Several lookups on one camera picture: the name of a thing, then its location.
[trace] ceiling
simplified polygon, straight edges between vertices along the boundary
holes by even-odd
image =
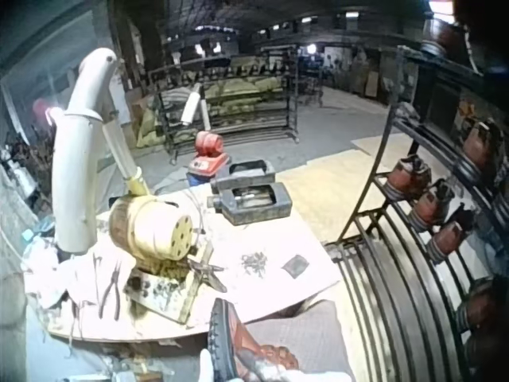
[[[187,34],[198,25],[218,25],[241,33],[305,16],[341,10],[370,10],[402,18],[419,18],[425,0],[165,0],[165,16],[157,21],[163,35]]]

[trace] workshop floor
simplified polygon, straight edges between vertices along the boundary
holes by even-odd
[[[302,173],[299,173],[302,166],[316,165],[321,157],[337,158],[337,155],[334,154],[343,153],[343,155],[351,156],[349,161],[354,160],[354,162],[349,163],[356,163],[356,166],[341,167],[341,164],[337,165],[339,162],[334,162],[336,159],[330,162],[329,159],[324,158],[325,161],[329,161],[327,166],[331,171],[328,173],[331,174],[335,166],[339,166],[335,176],[341,178],[341,174],[345,174],[344,180],[348,179],[348,181],[355,178],[356,187],[359,187],[360,192],[367,172],[371,168],[372,157],[359,150],[359,146],[354,141],[359,142],[363,138],[380,136],[384,128],[386,113],[387,109],[377,103],[347,93],[325,89],[324,107],[300,108],[299,144],[295,144],[291,139],[257,142],[229,146],[227,152],[233,156],[234,160],[265,158],[271,161],[278,172],[289,170],[282,174],[282,180],[284,178],[283,181],[289,184],[306,182],[305,179],[302,179]],[[134,156],[138,165],[143,169],[149,187],[152,190],[157,190],[157,193],[168,193],[188,186],[185,180],[184,166],[189,163],[192,154],[181,155],[176,166],[169,164],[169,156],[161,148],[136,150]],[[334,179],[328,178],[326,181],[328,184],[332,184]],[[292,193],[292,185],[289,186],[289,189]],[[109,197],[122,195],[125,191],[125,185],[116,166],[109,166],[102,170],[99,174],[98,212],[107,208]],[[342,224],[341,221],[348,218],[349,211],[352,210],[357,197],[352,196],[345,199],[340,211],[334,212],[335,216],[340,219],[340,222],[337,223],[339,226]],[[305,202],[302,201],[297,208],[299,211],[303,210],[301,214],[305,220],[309,218],[309,225],[319,240],[335,239],[334,236],[339,235],[339,228],[332,227],[326,233],[321,232],[320,226],[317,225],[320,218],[313,217],[311,210],[306,212],[303,205]],[[29,338],[26,362],[28,380],[55,380],[69,375],[98,372],[105,367],[103,361],[94,353],[100,349],[99,344],[82,346],[81,344],[76,345],[78,342],[75,341],[75,349],[69,357],[67,343],[45,337],[41,331],[40,323],[30,311],[27,313],[26,337]],[[167,353],[174,353],[174,347],[167,349]],[[166,366],[170,368],[174,366],[179,369],[189,368],[189,375],[195,374],[196,363],[194,360],[182,355],[182,352],[178,353],[178,357],[165,363]],[[349,356],[351,363],[352,361],[355,363],[352,355]]]

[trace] gloved hand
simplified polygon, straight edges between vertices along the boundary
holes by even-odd
[[[285,370],[281,365],[263,361],[256,363],[254,373],[263,382],[352,382],[344,372],[323,372],[306,374],[299,370]],[[200,378],[198,382],[214,382],[214,368],[210,352],[203,349],[200,353]],[[236,378],[228,382],[243,382]]]

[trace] wire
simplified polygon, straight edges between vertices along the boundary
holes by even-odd
[[[196,210],[198,211],[198,213],[200,214],[200,231],[198,232],[198,234],[196,235],[196,238],[195,238],[195,241],[194,241],[194,247],[197,246],[198,244],[198,239],[200,238],[200,234],[203,232],[204,230],[204,215],[201,211],[201,207],[200,207],[200,202],[198,201],[198,198],[196,197],[196,195],[194,194],[193,191],[191,191],[191,189],[186,189],[184,191],[184,195],[186,197],[188,197],[191,202],[194,204],[194,206],[196,207]]]

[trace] workbench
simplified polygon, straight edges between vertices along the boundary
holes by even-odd
[[[186,325],[151,310],[140,314],[122,291],[118,321],[113,319],[108,308],[100,319],[96,304],[81,306],[75,319],[72,302],[67,301],[49,315],[48,331],[59,337],[70,337],[72,333],[76,340],[101,342],[179,338],[208,331],[216,297],[233,302],[241,320],[251,322],[299,303],[340,281],[337,266],[295,208],[286,218],[235,227],[222,214],[207,209],[207,197],[211,195],[210,185],[199,185],[161,198],[176,203],[179,209],[189,214],[196,228],[202,226],[207,240],[214,246],[210,264],[225,268],[216,275],[228,288],[227,293],[221,294],[205,284],[200,285]],[[108,217],[108,212],[97,216],[99,222],[106,222]],[[114,253],[130,256],[113,245],[107,234],[98,234],[98,243],[91,251],[102,256]],[[243,256],[255,253],[266,257],[262,271],[250,271],[243,264]],[[309,265],[294,279],[282,267],[295,255],[302,256]]]

